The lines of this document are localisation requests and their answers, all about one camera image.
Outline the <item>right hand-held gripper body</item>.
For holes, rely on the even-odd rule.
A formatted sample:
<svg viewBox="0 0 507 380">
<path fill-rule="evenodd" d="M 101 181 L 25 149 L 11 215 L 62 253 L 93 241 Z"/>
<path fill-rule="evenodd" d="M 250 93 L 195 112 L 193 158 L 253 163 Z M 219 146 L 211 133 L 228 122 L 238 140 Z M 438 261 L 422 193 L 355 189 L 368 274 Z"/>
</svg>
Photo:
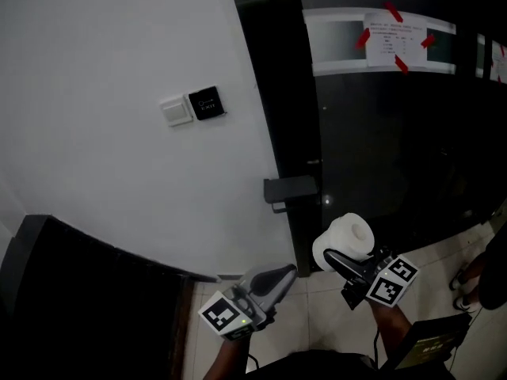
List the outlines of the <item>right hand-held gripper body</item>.
<svg viewBox="0 0 507 380">
<path fill-rule="evenodd" d="M 345 301 L 351 310 L 366 298 L 390 308 L 396 306 L 417 277 L 418 268 L 387 247 L 367 254 L 364 260 L 367 259 L 369 263 L 362 279 L 345 280 L 341 291 Z"/>
</svg>

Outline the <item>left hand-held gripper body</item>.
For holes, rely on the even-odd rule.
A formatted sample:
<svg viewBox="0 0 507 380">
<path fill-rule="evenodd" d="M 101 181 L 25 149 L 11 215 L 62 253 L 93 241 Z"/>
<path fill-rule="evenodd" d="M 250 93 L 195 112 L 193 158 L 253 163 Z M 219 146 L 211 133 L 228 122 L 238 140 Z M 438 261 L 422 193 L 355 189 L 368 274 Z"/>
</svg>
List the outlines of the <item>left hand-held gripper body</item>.
<svg viewBox="0 0 507 380">
<path fill-rule="evenodd" d="M 229 341 L 250 336 L 274 322 L 274 306 L 266 309 L 239 285 L 214 293 L 198 314 L 214 333 Z"/>
</svg>

